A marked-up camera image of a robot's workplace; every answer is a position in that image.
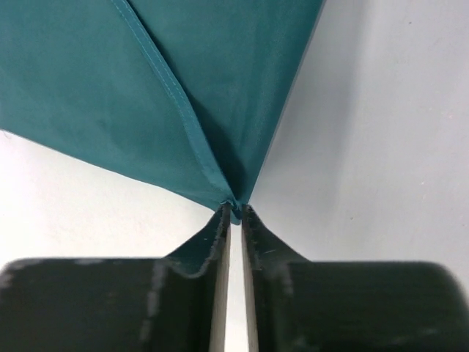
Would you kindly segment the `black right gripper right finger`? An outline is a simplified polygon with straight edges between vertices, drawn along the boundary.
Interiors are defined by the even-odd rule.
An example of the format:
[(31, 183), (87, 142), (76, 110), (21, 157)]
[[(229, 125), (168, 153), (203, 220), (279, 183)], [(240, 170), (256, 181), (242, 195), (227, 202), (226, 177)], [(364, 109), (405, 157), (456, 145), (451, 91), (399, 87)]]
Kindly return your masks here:
[(441, 265), (311, 261), (242, 215), (250, 351), (466, 351), (468, 303)]

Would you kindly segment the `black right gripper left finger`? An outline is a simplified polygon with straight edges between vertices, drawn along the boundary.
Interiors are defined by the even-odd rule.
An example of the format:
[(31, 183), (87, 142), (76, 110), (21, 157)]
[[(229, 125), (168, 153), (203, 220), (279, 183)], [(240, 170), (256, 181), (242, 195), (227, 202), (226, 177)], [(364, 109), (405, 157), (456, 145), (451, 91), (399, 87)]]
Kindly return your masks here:
[(222, 351), (231, 208), (165, 257), (25, 258), (1, 270), (3, 351)]

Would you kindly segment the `teal cloth napkin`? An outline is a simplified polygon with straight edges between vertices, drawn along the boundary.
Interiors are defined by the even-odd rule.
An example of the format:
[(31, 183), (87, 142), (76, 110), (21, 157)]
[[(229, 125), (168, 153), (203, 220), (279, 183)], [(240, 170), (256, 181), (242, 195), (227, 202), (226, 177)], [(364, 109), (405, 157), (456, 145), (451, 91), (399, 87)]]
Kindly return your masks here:
[(238, 224), (321, 1), (3, 1), (1, 128)]

